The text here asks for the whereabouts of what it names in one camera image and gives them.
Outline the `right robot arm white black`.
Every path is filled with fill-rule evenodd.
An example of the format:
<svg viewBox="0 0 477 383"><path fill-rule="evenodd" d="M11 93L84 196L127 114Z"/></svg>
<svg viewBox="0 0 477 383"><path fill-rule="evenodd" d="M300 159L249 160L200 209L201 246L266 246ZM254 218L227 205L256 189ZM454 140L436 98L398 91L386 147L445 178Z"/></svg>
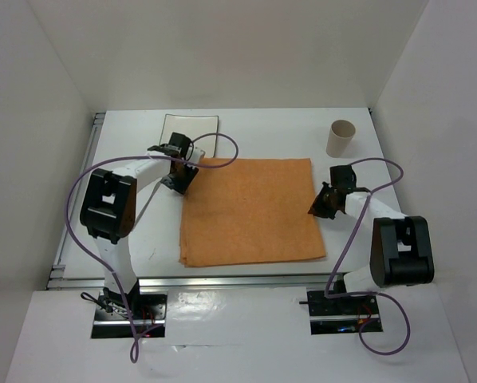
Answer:
<svg viewBox="0 0 477 383"><path fill-rule="evenodd" d="M399 170L396 179L373 189L357 185L351 164L331 167L329 174L330 181L322 184L309 213L321 219L335 219L340 212L355 219L325 288L325 297L331 299L334 309L348 313L357 306L361 295L432 282L435 265L428 221L420 215L406 215L376 198L376 193L401 180L404 171ZM368 265L346 273L343 286L336 287L337 272L361 228L371 234Z"/></svg>

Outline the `orange cloth placemat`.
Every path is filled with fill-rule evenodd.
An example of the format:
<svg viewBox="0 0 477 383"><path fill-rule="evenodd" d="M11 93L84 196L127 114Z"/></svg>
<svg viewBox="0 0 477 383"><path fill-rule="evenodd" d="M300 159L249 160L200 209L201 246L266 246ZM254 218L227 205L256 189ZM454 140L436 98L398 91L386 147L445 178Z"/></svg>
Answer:
<svg viewBox="0 0 477 383"><path fill-rule="evenodd" d="M203 160L183 198L186 267L310 261L326 256L310 159Z"/></svg>

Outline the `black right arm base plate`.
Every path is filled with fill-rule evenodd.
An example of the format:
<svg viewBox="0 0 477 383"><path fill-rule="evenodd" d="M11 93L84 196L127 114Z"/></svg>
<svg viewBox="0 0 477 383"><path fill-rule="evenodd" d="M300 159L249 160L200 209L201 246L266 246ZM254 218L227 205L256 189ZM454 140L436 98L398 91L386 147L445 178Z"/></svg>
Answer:
<svg viewBox="0 0 477 383"><path fill-rule="evenodd" d="M365 324L364 332L382 332L383 326L377 301L373 297L327 299L323 290L310 290L307 306L312 335L356 334Z"/></svg>

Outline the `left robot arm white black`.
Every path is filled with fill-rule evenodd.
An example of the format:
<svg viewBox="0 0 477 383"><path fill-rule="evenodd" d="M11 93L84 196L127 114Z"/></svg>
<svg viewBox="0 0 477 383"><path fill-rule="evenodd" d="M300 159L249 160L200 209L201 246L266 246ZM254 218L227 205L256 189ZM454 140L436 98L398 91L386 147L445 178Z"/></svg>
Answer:
<svg viewBox="0 0 477 383"><path fill-rule="evenodd" d="M191 139L173 133L166 144L154 145L145 159L91 172L81 207L80 222L97 245L104 265L104 300L122 318L141 309L139 280L132 268L128 236L142 216L136 212L137 194L150 184L182 195L197 175L205 151Z"/></svg>

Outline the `white square plate black rim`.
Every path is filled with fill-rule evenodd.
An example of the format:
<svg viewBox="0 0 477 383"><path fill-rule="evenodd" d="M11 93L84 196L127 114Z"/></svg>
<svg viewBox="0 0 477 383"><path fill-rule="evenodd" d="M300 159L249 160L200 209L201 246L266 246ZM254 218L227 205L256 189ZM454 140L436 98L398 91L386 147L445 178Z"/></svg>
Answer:
<svg viewBox="0 0 477 383"><path fill-rule="evenodd" d="M160 143L166 144L173 132L184 134L192 140L207 133L212 136L206 136L196 142L196 146L205 151L206 157L215 156L217 136L215 133L219 129L218 116L180 116L166 114L160 136Z"/></svg>

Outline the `beige paper cup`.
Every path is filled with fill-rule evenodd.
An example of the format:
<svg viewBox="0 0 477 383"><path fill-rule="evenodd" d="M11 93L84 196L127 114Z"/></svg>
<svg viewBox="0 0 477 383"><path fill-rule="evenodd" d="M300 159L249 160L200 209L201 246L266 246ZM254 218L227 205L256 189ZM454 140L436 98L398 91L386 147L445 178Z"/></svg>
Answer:
<svg viewBox="0 0 477 383"><path fill-rule="evenodd" d="M348 120L335 120L329 129L326 153L338 158L343 155L356 134L356 127Z"/></svg>

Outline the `silver knife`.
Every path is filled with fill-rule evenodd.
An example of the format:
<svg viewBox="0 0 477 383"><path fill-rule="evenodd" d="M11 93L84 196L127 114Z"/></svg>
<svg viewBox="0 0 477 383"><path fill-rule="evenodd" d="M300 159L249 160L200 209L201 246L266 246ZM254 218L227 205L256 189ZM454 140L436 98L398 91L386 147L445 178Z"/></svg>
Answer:
<svg viewBox="0 0 477 383"><path fill-rule="evenodd" d="M150 203L151 203L151 201L153 200L154 196L155 196L156 193L158 192L158 190L159 190L161 184L162 184L162 183L159 181L159 182L157 182L157 183L155 184L155 186L153 187L153 189L152 189L152 191L151 191L151 193L150 193L150 195L149 195L149 197L148 197L146 203L145 203L144 206L141 208L139 214L138 214L137 217L136 217L136 220L135 220L135 223L134 223L134 226L133 226L133 229L132 229L133 231L136 229L137 225L140 223L141 219L143 218L144 213L147 211L148 206L150 205Z"/></svg>

